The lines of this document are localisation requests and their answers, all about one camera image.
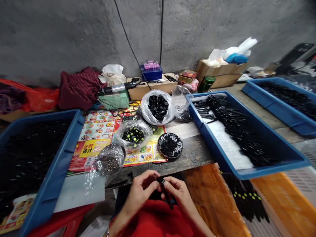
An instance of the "blue box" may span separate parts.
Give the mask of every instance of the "blue box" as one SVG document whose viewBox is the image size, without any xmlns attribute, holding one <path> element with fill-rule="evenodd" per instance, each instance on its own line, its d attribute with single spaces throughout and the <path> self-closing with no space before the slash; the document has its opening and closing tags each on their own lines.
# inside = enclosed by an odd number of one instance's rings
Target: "blue box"
<svg viewBox="0 0 316 237">
<path fill-rule="evenodd" d="M 3 152 L 10 136 L 21 133 L 26 125 L 63 119 L 72 119 L 72 122 L 19 230 L 20 237 L 27 236 L 32 229 L 51 218 L 85 119 L 79 109 L 20 118 L 12 122 L 0 136 L 0 152 Z"/>
<path fill-rule="evenodd" d="M 313 104 L 316 104 L 316 95 L 282 78 L 248 80 L 242 89 L 245 94 L 262 105 L 266 110 L 271 112 L 298 134 L 303 136 L 316 136 L 316 122 L 314 120 L 257 85 L 258 83 L 267 81 L 306 94 Z"/>
<path fill-rule="evenodd" d="M 226 156 L 224 150 L 218 143 L 214 134 L 203 121 L 201 116 L 198 114 L 198 111 L 194 107 L 191 102 L 189 105 L 190 114 L 193 117 L 193 120 L 198 127 L 201 135 L 203 136 L 205 143 L 207 144 L 210 153 L 213 158 L 219 164 L 221 170 L 226 173 L 234 174 L 238 179 L 246 180 L 257 178 L 261 176 L 265 176 L 268 174 L 278 173 L 282 171 L 298 169 L 301 167 L 309 166 L 310 161 L 301 154 L 298 150 L 296 150 L 291 144 L 289 144 L 286 140 L 284 140 L 279 134 L 277 134 L 273 129 L 271 129 L 265 122 L 263 122 L 260 118 L 258 118 L 254 113 L 252 113 L 249 109 L 247 109 L 242 103 L 240 103 L 235 97 L 233 97 L 227 91 L 219 91 L 219 92 L 207 92 L 207 93 L 199 93 L 192 94 L 194 98 L 206 96 L 210 94 L 224 93 L 227 95 L 226 99 L 231 103 L 233 107 L 239 109 L 239 111 L 243 114 L 249 116 L 250 124 L 257 128 L 258 134 L 266 139 L 266 142 L 271 147 L 277 147 L 276 152 L 277 156 L 280 158 L 281 162 L 273 165 L 273 166 L 265 166 L 259 168 L 250 168 L 250 169 L 242 169 L 236 170 L 228 157 Z"/>
<path fill-rule="evenodd" d="M 160 65 L 159 65 L 158 70 L 151 70 L 151 71 L 146 71 L 144 68 L 144 65 L 141 65 L 141 70 L 142 70 L 143 81 L 145 81 L 144 76 L 146 77 L 147 81 L 155 81 L 155 80 L 162 79 L 162 69 Z"/>
</svg>

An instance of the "gray concrete wall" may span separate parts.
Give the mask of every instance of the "gray concrete wall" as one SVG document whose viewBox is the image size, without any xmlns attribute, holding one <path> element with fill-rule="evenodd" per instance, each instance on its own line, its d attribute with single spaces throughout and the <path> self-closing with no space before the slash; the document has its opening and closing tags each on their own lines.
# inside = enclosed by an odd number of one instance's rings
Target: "gray concrete wall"
<svg viewBox="0 0 316 237">
<path fill-rule="evenodd" d="M 138 60 L 159 59 L 161 0 L 117 0 Z M 0 1 L 0 75 L 59 85 L 61 71 L 121 64 L 140 74 L 114 0 Z M 315 0 L 165 0 L 162 68 L 195 69 L 214 48 L 252 36 L 251 65 L 266 66 L 300 42 L 315 42 Z"/>
</svg>

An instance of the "workbench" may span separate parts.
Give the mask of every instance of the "workbench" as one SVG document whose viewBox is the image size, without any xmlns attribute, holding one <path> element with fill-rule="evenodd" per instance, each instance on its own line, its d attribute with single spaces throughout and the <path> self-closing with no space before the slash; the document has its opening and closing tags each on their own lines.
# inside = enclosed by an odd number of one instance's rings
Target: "workbench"
<svg viewBox="0 0 316 237">
<path fill-rule="evenodd" d="M 287 125 L 281 122 L 269 111 L 265 110 L 261 105 L 244 94 L 241 91 L 244 85 L 245 84 L 235 84 L 232 87 L 212 89 L 212 91 L 230 92 L 289 143 L 306 140 L 292 131 Z M 168 176 L 176 172 L 182 172 L 215 162 L 194 122 L 180 124 L 172 121 L 165 125 L 165 127 L 166 132 L 173 132 L 182 139 L 184 149 L 180 157 L 174 160 L 169 160 L 165 163 L 146 163 L 139 166 L 123 168 L 120 174 L 112 180 L 107 189 L 118 188 L 131 184 L 134 177 L 140 175 L 147 169 L 156 170 L 162 176 Z"/>
</svg>

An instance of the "green box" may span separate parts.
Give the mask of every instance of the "green box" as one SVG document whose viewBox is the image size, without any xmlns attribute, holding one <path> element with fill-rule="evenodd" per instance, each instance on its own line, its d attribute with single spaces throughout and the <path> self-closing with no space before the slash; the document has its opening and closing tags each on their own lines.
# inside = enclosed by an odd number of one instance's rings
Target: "green box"
<svg viewBox="0 0 316 237">
<path fill-rule="evenodd" d="M 127 90 L 110 95 L 101 95 L 98 101 L 107 109 L 129 108 L 129 97 Z"/>
</svg>

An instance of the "green jar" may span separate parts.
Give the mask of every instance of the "green jar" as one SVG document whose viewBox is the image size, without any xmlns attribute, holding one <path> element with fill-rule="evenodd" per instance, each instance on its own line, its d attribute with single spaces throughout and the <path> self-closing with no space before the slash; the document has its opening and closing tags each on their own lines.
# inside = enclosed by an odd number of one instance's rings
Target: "green jar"
<svg viewBox="0 0 316 237">
<path fill-rule="evenodd" d="M 211 88 L 211 86 L 213 85 L 215 80 L 216 79 L 213 76 L 205 76 L 203 78 L 203 81 L 201 82 L 201 85 L 199 86 L 197 92 L 198 93 L 208 92 L 208 90 Z"/>
</svg>

